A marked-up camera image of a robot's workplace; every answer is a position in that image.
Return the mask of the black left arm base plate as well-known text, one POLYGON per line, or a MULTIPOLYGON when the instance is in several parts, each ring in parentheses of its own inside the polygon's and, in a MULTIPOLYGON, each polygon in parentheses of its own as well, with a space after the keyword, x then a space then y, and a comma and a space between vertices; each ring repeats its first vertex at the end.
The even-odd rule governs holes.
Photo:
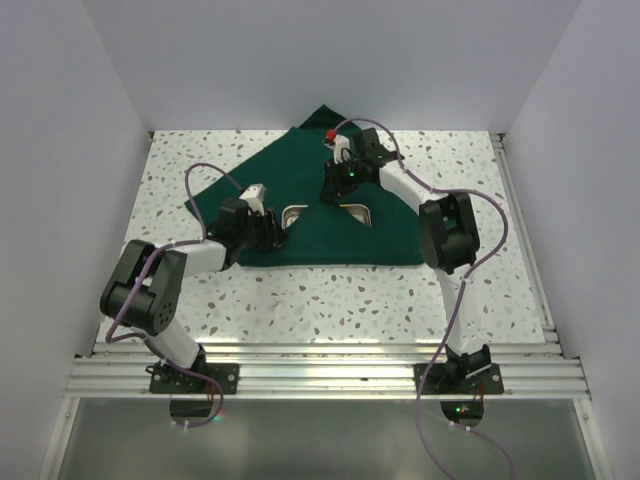
POLYGON ((149 391, 152 394, 205 394, 234 395, 240 379, 240 366, 236 363, 207 363, 199 372, 184 373, 159 362, 148 365, 149 391))

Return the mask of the aluminium extrusion frame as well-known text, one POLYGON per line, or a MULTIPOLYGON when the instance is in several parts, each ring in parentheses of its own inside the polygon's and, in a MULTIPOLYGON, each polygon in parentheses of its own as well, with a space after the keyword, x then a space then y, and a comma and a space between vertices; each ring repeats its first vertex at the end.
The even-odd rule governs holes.
POLYGON ((211 424, 182 431, 149 392, 151 355, 97 341, 72 367, 45 479, 599 479, 589 389, 567 358, 522 231, 500 138, 399 132, 426 181, 484 191, 510 217, 502 252, 473 275, 481 330, 505 392, 477 433, 434 397, 416 429, 413 367, 446 327, 426 267, 235 268, 189 279, 180 320, 213 362, 240 367, 211 424))

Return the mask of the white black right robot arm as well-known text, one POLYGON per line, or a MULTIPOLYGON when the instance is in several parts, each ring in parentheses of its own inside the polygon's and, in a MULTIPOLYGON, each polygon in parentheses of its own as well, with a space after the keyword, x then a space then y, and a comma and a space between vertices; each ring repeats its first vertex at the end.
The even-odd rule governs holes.
POLYGON ((427 378, 439 378, 457 392, 470 391, 491 365, 489 347, 481 336, 476 295, 463 273, 476 263, 480 248, 470 196, 426 187, 398 151, 381 144, 373 128, 351 138, 330 130, 324 144, 332 150, 333 159, 325 164, 321 200, 341 199, 370 183, 395 195, 416 213, 420 253, 436 273, 449 317, 442 372, 429 373, 427 378))

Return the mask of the stainless steel tray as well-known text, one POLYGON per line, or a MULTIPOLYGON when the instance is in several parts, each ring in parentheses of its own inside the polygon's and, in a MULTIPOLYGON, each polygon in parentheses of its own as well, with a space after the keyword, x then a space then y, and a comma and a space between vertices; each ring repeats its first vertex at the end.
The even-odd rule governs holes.
MULTIPOLYGON (((371 226, 372 217, 369 208, 364 204, 342 204, 341 208, 348 212, 355 220, 371 226)), ((281 225, 284 229, 289 228, 299 217, 309 209, 308 205, 289 205, 282 212, 281 225)))

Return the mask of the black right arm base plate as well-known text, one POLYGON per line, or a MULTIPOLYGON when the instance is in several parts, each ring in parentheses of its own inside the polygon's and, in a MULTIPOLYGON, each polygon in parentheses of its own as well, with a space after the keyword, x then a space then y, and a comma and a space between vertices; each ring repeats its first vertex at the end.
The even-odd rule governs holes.
POLYGON ((429 371, 424 385, 422 378, 427 363, 413 365, 413 379, 417 391, 424 395, 501 395, 505 392, 502 374, 497 363, 468 378, 455 380, 445 372, 443 363, 435 363, 429 371))

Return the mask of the green surgical drape cloth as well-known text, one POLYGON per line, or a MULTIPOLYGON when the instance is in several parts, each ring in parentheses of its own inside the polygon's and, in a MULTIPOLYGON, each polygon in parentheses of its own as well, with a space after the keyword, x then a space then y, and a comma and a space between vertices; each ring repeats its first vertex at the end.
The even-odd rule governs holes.
POLYGON ((186 208, 213 225, 222 203, 237 197, 239 186, 251 184, 266 187, 265 205, 277 215, 289 206, 304 206, 288 227, 285 244, 270 252, 244 250, 239 259, 244 267, 422 264, 418 217, 393 194, 366 183, 337 203, 321 201, 324 165, 332 158, 323 140, 332 127, 347 135, 359 129, 321 106, 300 126, 231 170, 228 179, 196 194, 186 208))

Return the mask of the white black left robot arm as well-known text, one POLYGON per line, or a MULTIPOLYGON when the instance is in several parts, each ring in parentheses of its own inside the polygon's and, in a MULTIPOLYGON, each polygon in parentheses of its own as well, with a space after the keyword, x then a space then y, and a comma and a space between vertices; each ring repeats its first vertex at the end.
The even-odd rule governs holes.
POLYGON ((231 199, 203 239, 163 246, 130 241, 101 294, 100 311, 112 320, 105 340, 143 340, 174 368, 175 384, 189 393, 201 390, 208 379, 203 349, 176 319, 183 280, 227 270, 245 250, 272 251, 287 240, 273 210, 258 201, 231 199))

